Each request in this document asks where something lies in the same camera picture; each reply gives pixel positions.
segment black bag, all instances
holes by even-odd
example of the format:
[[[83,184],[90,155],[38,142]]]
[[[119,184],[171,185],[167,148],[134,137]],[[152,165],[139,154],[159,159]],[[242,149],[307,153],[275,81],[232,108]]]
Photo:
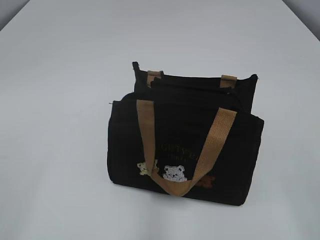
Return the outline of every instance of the black bag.
[[[132,63],[135,73],[135,93],[143,93],[150,88],[192,89],[205,92],[216,91],[223,88],[230,98],[237,101],[241,110],[251,112],[258,76],[239,80],[234,76],[222,75],[221,77],[185,77],[165,75],[163,71],[140,70],[138,62]]]
[[[240,109],[228,94],[230,86],[209,91],[150,87],[113,102],[110,179],[159,193],[243,204],[264,121]]]

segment white table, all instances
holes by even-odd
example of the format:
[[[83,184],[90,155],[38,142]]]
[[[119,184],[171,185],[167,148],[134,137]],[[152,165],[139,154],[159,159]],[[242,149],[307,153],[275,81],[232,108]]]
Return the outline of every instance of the white table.
[[[131,62],[259,76],[246,203],[111,183],[109,103]],[[320,43],[281,0],[31,0],[0,32],[1,240],[320,239]]]

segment bag handle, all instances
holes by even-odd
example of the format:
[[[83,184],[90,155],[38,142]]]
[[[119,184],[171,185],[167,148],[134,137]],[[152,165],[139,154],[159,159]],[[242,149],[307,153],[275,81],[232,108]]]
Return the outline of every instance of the bag handle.
[[[151,88],[151,82],[155,80],[155,77],[161,79],[161,76],[164,74],[164,71],[148,71],[148,77],[146,79],[146,84]]]
[[[154,102],[137,100],[136,109],[147,173],[168,194],[178,197],[188,193],[214,167],[237,114],[237,112],[228,109],[218,109],[204,142],[192,180],[174,182],[160,177],[158,175],[159,169],[154,167],[156,153]]]
[[[238,78],[236,76],[221,75],[220,88],[231,87],[232,89],[234,89],[237,83],[237,79]]]

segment cream bear embroidery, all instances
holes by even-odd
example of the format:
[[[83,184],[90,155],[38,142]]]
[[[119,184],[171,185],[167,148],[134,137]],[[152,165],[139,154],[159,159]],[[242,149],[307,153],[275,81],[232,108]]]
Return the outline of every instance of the cream bear embroidery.
[[[154,165],[153,165],[153,169],[157,169],[157,163],[158,163],[158,160],[155,159],[154,160]],[[148,168],[146,166],[146,162],[139,162],[137,164],[137,167],[140,169],[140,175],[147,175],[148,174]]]
[[[185,177],[184,166],[165,166],[165,173],[162,175],[164,179],[172,181],[172,182],[185,182],[188,179]]]

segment bear patch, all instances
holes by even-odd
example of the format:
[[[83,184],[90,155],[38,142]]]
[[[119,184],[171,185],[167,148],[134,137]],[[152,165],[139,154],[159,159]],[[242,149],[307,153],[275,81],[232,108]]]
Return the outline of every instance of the bear patch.
[[[154,165],[153,165],[153,169],[157,169],[157,163],[158,163],[158,160],[155,159],[154,160]],[[148,174],[148,168],[146,166],[146,162],[139,162],[137,165],[136,165],[139,169],[140,169],[140,175],[147,175]]]
[[[164,167],[165,173],[162,175],[164,179],[172,181],[172,182],[185,182],[188,179],[185,177],[184,166],[168,166]]]
[[[216,179],[215,176],[203,176],[196,184],[197,187],[212,189],[212,182]]]

